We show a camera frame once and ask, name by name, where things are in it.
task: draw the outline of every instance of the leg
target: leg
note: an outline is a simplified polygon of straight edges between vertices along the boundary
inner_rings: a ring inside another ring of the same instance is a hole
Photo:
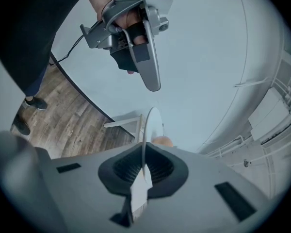
[[[33,106],[37,108],[38,110],[45,110],[48,107],[47,103],[43,99],[35,97],[35,95],[38,93],[40,89],[40,85],[45,72],[46,68],[44,68],[44,70],[41,72],[38,79],[36,79],[25,91],[26,94],[25,103],[28,106]]]
[[[0,8],[0,59],[25,92],[48,65],[56,32],[79,0],[4,1]]]
[[[30,129],[28,125],[25,123],[25,121],[19,116],[19,114],[16,114],[13,125],[17,128],[17,130],[23,134],[23,135],[29,135]]]

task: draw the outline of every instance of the wooden floor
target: wooden floor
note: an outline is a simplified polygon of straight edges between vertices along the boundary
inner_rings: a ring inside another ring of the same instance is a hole
[[[14,126],[11,131],[48,150],[51,158],[105,151],[133,139],[120,127],[104,128],[110,120],[85,100],[56,66],[47,68],[36,97],[47,102],[45,111],[23,106],[19,110],[30,135],[21,135]]]

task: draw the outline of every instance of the person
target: person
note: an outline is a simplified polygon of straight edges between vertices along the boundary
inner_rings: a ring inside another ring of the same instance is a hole
[[[40,85],[42,82],[42,79],[44,77],[44,74],[46,72],[46,68],[41,72],[38,79],[36,79],[25,91],[25,99],[24,102],[27,106],[35,107],[37,110],[46,110],[48,107],[48,104],[41,98],[35,97],[35,95],[38,93],[40,89]],[[23,135],[29,135],[30,134],[30,128],[28,124],[25,122],[25,120],[20,116],[19,113],[16,114],[13,125],[17,128],[17,130],[23,134]]]
[[[47,108],[45,101],[35,95],[49,63],[56,32],[78,1],[5,0],[7,4],[0,10],[0,59],[25,93],[25,103],[29,106],[40,110]],[[97,13],[97,20],[101,20],[101,12],[111,0],[89,1]],[[137,10],[133,9],[118,18],[115,23],[127,29],[140,21]],[[142,44],[146,42],[146,38],[141,35],[133,41],[135,44]],[[15,117],[14,125],[22,134],[30,133],[28,125],[19,114]]]

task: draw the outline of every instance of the screw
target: screw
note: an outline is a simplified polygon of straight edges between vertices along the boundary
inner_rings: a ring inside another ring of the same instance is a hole
[[[160,26],[160,31],[165,31],[166,29],[168,29],[168,25],[167,24],[164,24],[164,25],[161,25]]]
[[[243,165],[244,165],[244,167],[248,167],[249,166],[249,162],[246,159],[244,159],[243,160]]]

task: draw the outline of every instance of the gray surface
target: gray surface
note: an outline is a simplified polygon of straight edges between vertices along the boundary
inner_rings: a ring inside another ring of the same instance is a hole
[[[162,147],[189,166],[189,178],[172,197],[150,200],[143,215],[129,229],[109,219],[121,211],[124,198],[112,195],[99,180],[100,163],[131,147],[97,154],[40,162],[43,177],[61,211],[69,232],[221,232],[238,221],[214,189],[230,182],[256,209],[266,197],[250,182],[225,165],[204,156]],[[57,166],[79,163],[81,168],[59,174]]]
[[[38,161],[34,147],[25,139],[10,132],[0,133],[0,187],[9,202],[41,232],[67,232]]]

